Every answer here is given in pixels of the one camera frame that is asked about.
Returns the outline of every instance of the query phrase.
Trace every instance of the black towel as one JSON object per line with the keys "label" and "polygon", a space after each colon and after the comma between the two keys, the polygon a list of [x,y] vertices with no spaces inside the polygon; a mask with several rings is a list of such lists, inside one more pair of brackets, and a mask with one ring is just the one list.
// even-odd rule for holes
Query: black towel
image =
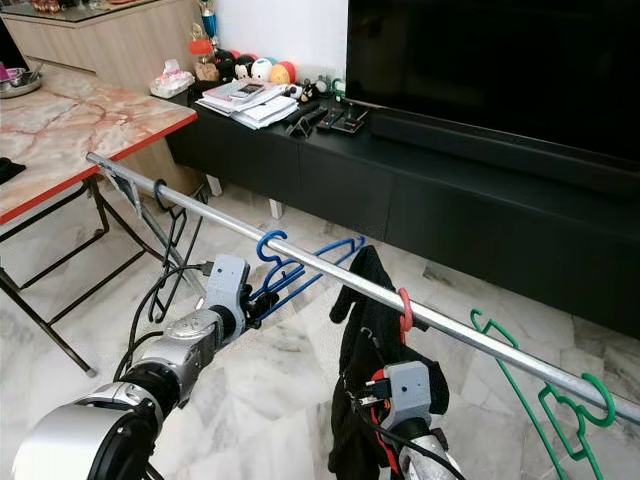
{"label": "black towel", "polygon": [[[384,271],[374,247],[367,246],[353,260],[351,272],[395,291]],[[342,337],[340,373],[350,392],[359,392],[365,382],[384,365],[401,361],[421,361],[429,368],[431,383],[431,413],[443,414],[449,405],[449,389],[437,362],[433,362],[400,341],[399,313],[349,287],[343,287],[330,318],[335,323],[344,320],[353,305],[349,323]],[[379,342],[376,348],[367,330]],[[329,454],[329,470],[338,480],[377,480],[379,466],[389,465],[384,450],[378,444],[373,429],[351,409],[343,380],[338,380],[333,393],[331,430],[333,450]]]}
{"label": "black towel", "polygon": [[0,158],[0,185],[11,180],[25,168],[27,167],[19,163],[13,163],[6,157]]}

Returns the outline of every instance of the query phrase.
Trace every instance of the blue clothes hanger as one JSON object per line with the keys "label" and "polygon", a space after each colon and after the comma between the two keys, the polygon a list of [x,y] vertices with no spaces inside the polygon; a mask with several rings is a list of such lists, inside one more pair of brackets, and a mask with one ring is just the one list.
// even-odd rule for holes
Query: blue clothes hanger
{"label": "blue clothes hanger", "polygon": [[[263,262],[275,262],[276,265],[265,276],[264,281],[262,282],[262,287],[260,287],[258,290],[256,290],[254,293],[251,294],[251,296],[249,297],[250,301],[255,300],[256,298],[258,298],[260,295],[263,295],[263,294],[278,293],[283,288],[287,287],[288,285],[291,285],[293,282],[298,280],[300,277],[302,277],[306,273],[304,270],[304,265],[296,262],[295,260],[288,259],[283,261],[279,255],[265,255],[265,253],[263,252],[263,249],[267,244],[267,242],[272,238],[285,239],[287,238],[287,234],[282,230],[272,230],[271,232],[266,233],[258,241],[258,245],[256,246],[256,254],[258,255],[258,258]],[[358,250],[364,247],[365,242],[366,242],[366,239],[362,235],[359,235],[355,238],[345,238],[343,240],[339,240],[337,242],[333,242],[329,245],[326,245],[319,250],[316,250],[314,252],[314,255],[319,257],[327,252],[331,252],[337,248],[348,245],[350,247],[349,251],[346,252],[338,260],[334,262],[334,265],[340,265],[342,262],[347,260],[353,254],[358,252]],[[285,268],[290,265],[294,265],[294,267],[290,270],[285,270]],[[271,283],[273,277],[278,272],[281,273],[281,277],[275,282]],[[296,297],[297,295],[300,295],[300,293],[302,293],[306,288],[308,288],[313,283],[317,282],[320,279],[320,277],[322,277],[321,273],[318,273],[313,277],[311,277],[309,280],[304,282],[294,291],[289,293],[289,295],[284,297],[282,300],[278,301],[270,309],[264,312],[258,318],[258,321],[264,320],[266,317],[268,317],[273,312],[278,310],[280,307],[282,307],[285,303],[290,301],[292,298]]]}

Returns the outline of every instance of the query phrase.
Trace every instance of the tv screen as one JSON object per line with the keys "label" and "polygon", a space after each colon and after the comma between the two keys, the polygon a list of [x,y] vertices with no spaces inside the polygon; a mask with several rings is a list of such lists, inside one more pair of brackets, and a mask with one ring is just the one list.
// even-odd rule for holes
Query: tv screen
{"label": "tv screen", "polygon": [[350,0],[347,97],[640,162],[640,1]]}

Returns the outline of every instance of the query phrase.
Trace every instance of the metal table leg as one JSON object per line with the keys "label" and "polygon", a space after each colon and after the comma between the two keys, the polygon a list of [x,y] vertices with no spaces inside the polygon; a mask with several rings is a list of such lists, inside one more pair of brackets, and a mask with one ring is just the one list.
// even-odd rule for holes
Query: metal table leg
{"label": "metal table leg", "polygon": [[51,328],[51,326],[49,326],[47,322],[45,322],[43,318],[38,315],[36,311],[22,299],[22,297],[20,297],[18,290],[14,288],[15,286],[15,283],[10,280],[4,269],[0,268],[0,288],[2,289],[2,291],[5,292],[9,296],[9,298],[13,300],[13,302],[24,311],[24,313],[29,315],[31,320],[33,320],[36,325],[44,330],[44,333],[49,335],[49,338],[56,342],[56,344],[64,351],[64,353],[66,353],[69,358],[71,358],[71,360],[76,362],[76,364],[84,371],[84,373],[86,373],[89,377],[95,377],[95,370],[91,368],[89,364],[85,362],[82,357],[80,357],[80,355],[78,355],[76,351],[71,348],[69,344],[65,342],[62,337],[60,337],[60,335],[58,335],[53,330],[53,328]]}
{"label": "metal table leg", "polygon": [[[124,271],[130,265],[135,263],[145,253],[151,254],[152,256],[154,256],[155,258],[157,258],[160,261],[163,260],[163,256],[160,253],[158,253],[156,250],[154,250],[151,246],[149,246],[142,238],[140,238],[140,236],[124,221],[124,219],[118,214],[118,212],[116,212],[116,210],[111,205],[109,205],[109,203],[105,200],[105,198],[100,193],[100,190],[98,189],[98,184],[96,182],[95,176],[85,180],[83,182],[83,186],[81,188],[79,188],[78,190],[76,190],[75,192],[71,193],[70,195],[68,195],[67,197],[63,198],[62,200],[56,202],[55,204],[51,205],[50,207],[47,207],[46,209],[44,209],[43,211],[37,213],[36,215],[33,215],[32,217],[30,217],[26,221],[22,222],[20,225],[17,225],[16,227],[12,228],[10,231],[8,231],[8,232],[4,233],[3,235],[1,235],[0,236],[0,242],[6,240],[8,238],[11,238],[12,236],[14,236],[17,233],[21,232],[22,230],[24,230],[25,228],[27,228],[30,225],[34,224],[38,220],[41,220],[42,218],[46,217],[50,213],[55,212],[56,210],[62,208],[63,206],[65,206],[66,204],[71,202],[72,200],[75,200],[76,198],[80,197],[87,190],[90,191],[90,193],[91,193],[91,195],[92,195],[92,197],[94,199],[94,202],[95,202],[95,205],[96,205],[96,209],[98,211],[98,215],[100,217],[100,221],[101,221],[101,224],[102,224],[102,228],[99,228],[98,230],[96,230],[95,233],[93,234],[93,236],[89,240],[84,242],[82,245],[74,248],[71,252],[69,252],[68,254],[66,254],[65,256],[60,258],[59,260],[56,260],[54,263],[52,263],[51,265],[46,267],[41,272],[39,272],[36,275],[34,275],[32,278],[27,280],[23,285],[16,284],[16,282],[9,276],[9,274],[7,272],[4,271],[4,269],[0,269],[0,288],[2,288],[2,290],[9,296],[9,298],[11,298],[11,300],[13,300],[34,322],[36,322],[36,324],[40,328],[42,328],[45,331],[45,333],[47,335],[49,335],[49,337],[54,342],[56,342],[56,344],[67,355],[69,355],[69,357],[74,362],[76,362],[76,364],[80,368],[82,368],[82,370],[84,370],[87,373],[87,375],[95,376],[96,372],[82,358],[80,358],[80,356],[60,337],[60,335],[58,335],[53,330],[52,325],[55,324],[56,322],[58,322],[59,320],[61,320],[69,312],[71,312],[73,309],[75,309],[78,305],[80,305],[82,302],[84,302],[87,298],[89,298],[91,295],[93,295],[95,292],[97,292],[100,288],[102,288],[108,282],[113,280],[117,275],[119,275],[122,271]],[[49,320],[49,321],[44,320],[20,296],[20,291],[29,288],[31,285],[36,283],[38,280],[42,279],[43,277],[45,277],[46,275],[51,273],[53,270],[55,270],[56,268],[58,268],[59,266],[61,266],[65,262],[69,261],[75,255],[77,255],[78,253],[80,253],[81,251],[83,251],[84,249],[86,249],[87,247],[89,247],[90,245],[95,243],[96,241],[98,241],[104,235],[106,235],[110,231],[110,226],[109,226],[109,221],[108,221],[108,218],[107,218],[107,213],[109,213],[109,215],[111,215],[111,217],[123,228],[123,230],[125,232],[127,232],[129,237],[136,244],[138,244],[140,246],[140,251],[138,251],[135,255],[133,255],[131,258],[126,260],[124,263],[122,263],[118,268],[116,268],[114,271],[109,273],[109,275],[107,275],[100,282],[98,282],[96,285],[91,287],[88,291],[83,293],[80,297],[76,298],[73,302],[71,302],[69,305],[64,307],[60,312],[58,312],[56,315],[54,315],[51,318],[51,320]]]}

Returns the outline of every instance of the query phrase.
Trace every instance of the aluminum rod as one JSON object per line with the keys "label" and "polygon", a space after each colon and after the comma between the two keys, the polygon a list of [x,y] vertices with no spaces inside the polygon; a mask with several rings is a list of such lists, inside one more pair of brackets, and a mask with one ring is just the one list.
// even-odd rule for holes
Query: aluminum rod
{"label": "aluminum rod", "polygon": [[[149,192],[153,192],[154,182],[152,180],[94,153],[89,153],[87,155],[87,159],[117,176],[132,181],[138,187]],[[252,227],[251,225],[248,225],[225,213],[219,212],[208,205],[200,203],[191,197],[176,192],[168,187],[161,186],[159,188],[159,193],[197,215],[201,215],[204,218],[224,225],[256,242],[265,234],[265,232]],[[320,273],[324,273],[338,282],[347,285],[391,308],[394,308],[399,312],[404,310],[402,299],[397,293],[387,290],[380,285],[365,280],[364,278],[341,267],[316,257],[306,250],[279,239],[269,240],[269,242],[267,242],[267,246],[272,250],[286,255],[287,257],[311,267]],[[421,322],[434,327],[447,335],[466,343],[467,345],[477,348],[478,350],[481,350],[495,358],[504,360],[510,365],[524,370],[545,382],[564,388],[593,405],[605,408],[604,400],[600,393],[586,380],[576,377],[575,375],[566,372],[555,365],[547,363],[544,360],[540,360],[539,358],[488,337],[477,330],[453,320],[446,315],[431,310],[422,304],[412,301],[411,307],[413,309],[415,319],[414,323]],[[616,394],[612,394],[612,396],[616,406],[617,415],[640,425],[640,405]]]}

